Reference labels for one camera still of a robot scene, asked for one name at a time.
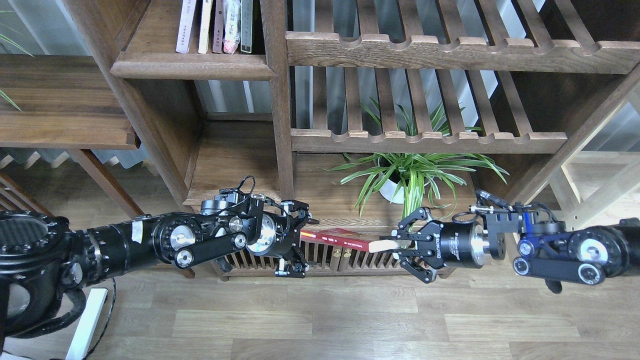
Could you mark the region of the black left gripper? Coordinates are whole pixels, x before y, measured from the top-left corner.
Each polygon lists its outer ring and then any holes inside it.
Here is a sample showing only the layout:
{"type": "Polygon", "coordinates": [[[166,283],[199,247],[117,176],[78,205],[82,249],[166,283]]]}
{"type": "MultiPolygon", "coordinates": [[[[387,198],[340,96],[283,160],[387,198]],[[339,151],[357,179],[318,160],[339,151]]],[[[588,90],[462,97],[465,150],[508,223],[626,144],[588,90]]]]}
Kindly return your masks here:
{"type": "Polygon", "coordinates": [[[307,224],[318,225],[310,212],[310,205],[299,200],[279,203],[282,215],[264,212],[260,234],[247,250],[255,256],[279,258],[274,275],[284,278],[306,277],[308,262],[300,250],[300,230],[307,224]]]}

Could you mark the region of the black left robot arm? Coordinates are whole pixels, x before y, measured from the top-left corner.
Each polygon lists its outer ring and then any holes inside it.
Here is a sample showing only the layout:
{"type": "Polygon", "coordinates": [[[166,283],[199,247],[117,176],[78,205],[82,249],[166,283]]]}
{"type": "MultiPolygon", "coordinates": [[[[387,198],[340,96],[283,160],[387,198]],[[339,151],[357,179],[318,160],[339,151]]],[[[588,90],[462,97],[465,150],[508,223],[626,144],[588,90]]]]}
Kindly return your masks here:
{"type": "Polygon", "coordinates": [[[69,220],[27,210],[0,215],[1,337],[34,338],[71,325],[86,306],[83,289],[163,262],[187,269],[244,249],[279,259],[275,274],[304,278],[300,231],[316,224],[309,205],[240,187],[222,189],[199,214],[141,215],[71,230],[69,220]]]}

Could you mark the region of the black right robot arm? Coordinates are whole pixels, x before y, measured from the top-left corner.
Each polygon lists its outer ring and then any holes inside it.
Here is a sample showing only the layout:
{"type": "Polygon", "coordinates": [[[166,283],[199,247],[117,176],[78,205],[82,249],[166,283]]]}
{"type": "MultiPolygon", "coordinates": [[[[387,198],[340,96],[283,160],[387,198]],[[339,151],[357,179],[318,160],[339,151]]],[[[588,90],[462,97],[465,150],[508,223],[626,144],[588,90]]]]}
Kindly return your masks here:
{"type": "Polygon", "coordinates": [[[569,231],[544,203],[510,204],[482,189],[476,196],[469,210],[473,219],[441,222],[427,207],[402,219],[387,237],[409,243],[391,251],[400,266],[428,284],[440,269],[480,269],[488,258],[504,259],[505,234],[516,233],[519,256],[512,268],[545,280],[553,293],[562,291],[562,282],[594,286],[606,278],[639,275],[638,218],[569,231]]]}

